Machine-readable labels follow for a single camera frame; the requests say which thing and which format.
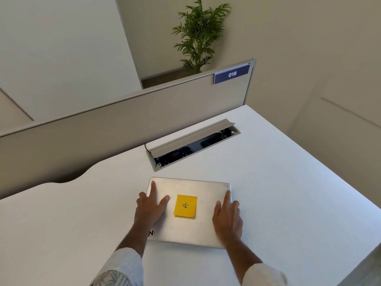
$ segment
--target brown floor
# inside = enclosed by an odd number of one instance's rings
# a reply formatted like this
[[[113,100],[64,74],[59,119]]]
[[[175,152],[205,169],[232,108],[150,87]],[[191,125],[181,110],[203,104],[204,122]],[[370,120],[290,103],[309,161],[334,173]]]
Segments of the brown floor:
[[[143,88],[193,75],[193,71],[180,69],[142,80]],[[378,245],[338,286],[381,286],[381,244]]]
[[[186,68],[181,68],[176,71],[164,73],[155,77],[150,77],[142,80],[143,89],[163,84],[169,81],[174,81],[180,78],[188,77],[195,74],[194,71]]]

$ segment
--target sleeve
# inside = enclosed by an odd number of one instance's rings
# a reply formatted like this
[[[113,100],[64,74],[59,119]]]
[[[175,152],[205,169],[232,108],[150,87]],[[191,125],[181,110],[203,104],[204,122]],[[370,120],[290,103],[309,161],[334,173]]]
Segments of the sleeve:
[[[143,264],[131,248],[116,250],[90,286],[143,286]]]
[[[291,286],[286,275],[264,263],[254,264],[245,273],[242,286]]]

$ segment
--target yellow sticky note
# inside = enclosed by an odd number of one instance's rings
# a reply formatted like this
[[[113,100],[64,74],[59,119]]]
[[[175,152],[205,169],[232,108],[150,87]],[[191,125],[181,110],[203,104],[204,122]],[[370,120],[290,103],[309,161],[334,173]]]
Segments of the yellow sticky note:
[[[196,215],[197,197],[177,195],[176,205],[174,207],[175,216],[184,216],[193,218]]]

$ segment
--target desk surface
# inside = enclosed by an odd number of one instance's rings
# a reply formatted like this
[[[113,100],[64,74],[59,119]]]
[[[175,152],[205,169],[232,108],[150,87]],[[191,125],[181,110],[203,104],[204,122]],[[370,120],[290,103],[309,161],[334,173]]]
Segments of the desk surface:
[[[381,210],[248,106],[182,132],[224,118],[241,134],[156,173],[140,146],[0,200],[2,284],[88,285],[160,176],[230,182],[242,238],[265,263],[295,286],[336,286],[381,241]],[[143,265],[148,286],[238,285],[224,250],[148,241]]]

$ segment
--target white sleeve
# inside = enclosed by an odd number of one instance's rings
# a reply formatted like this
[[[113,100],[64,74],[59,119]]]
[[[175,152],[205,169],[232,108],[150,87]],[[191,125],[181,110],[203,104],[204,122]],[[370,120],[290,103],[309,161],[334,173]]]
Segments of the white sleeve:
[[[286,275],[264,263],[254,264],[245,273],[242,286],[290,286]]]
[[[131,248],[116,250],[99,271],[93,286],[143,286],[143,263]]]

